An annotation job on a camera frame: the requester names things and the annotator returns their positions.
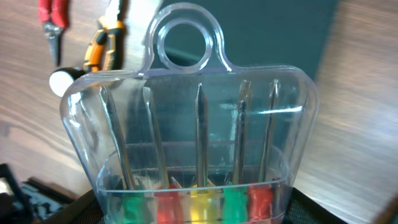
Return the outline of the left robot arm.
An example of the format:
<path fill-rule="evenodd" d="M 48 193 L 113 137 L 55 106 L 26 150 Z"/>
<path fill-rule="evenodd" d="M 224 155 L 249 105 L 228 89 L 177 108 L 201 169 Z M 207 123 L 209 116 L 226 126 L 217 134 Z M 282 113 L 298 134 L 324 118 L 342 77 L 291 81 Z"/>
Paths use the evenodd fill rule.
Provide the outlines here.
<path fill-rule="evenodd" d="M 1 223 L 40 223 L 73 202 L 33 178 L 19 184 L 8 164 L 1 164 Z"/>

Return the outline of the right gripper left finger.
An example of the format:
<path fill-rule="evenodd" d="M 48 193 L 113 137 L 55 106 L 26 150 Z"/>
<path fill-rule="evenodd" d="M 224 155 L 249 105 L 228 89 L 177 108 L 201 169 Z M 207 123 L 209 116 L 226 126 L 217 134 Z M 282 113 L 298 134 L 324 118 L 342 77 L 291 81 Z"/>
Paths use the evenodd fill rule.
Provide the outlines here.
<path fill-rule="evenodd" d="M 104 224 L 104 214 L 94 191 L 90 190 L 40 224 Z"/>

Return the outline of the clear case of screwdrivers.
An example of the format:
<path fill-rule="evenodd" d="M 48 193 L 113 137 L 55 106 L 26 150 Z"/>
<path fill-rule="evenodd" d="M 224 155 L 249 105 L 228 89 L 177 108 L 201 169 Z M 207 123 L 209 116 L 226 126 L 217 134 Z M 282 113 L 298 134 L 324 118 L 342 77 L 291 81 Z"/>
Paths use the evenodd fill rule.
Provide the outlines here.
<path fill-rule="evenodd" d="M 304 71 L 235 66 L 190 2 L 154 16 L 141 69 L 87 73 L 60 103 L 106 223 L 282 223 L 317 112 Z"/>

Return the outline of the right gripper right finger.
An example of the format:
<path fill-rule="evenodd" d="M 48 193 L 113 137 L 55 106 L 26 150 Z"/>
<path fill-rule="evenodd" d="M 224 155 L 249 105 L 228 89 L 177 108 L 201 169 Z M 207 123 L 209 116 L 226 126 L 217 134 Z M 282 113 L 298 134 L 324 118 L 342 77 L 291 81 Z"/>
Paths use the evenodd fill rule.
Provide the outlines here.
<path fill-rule="evenodd" d="M 282 224 L 347 224 L 301 191 L 293 188 Z"/>

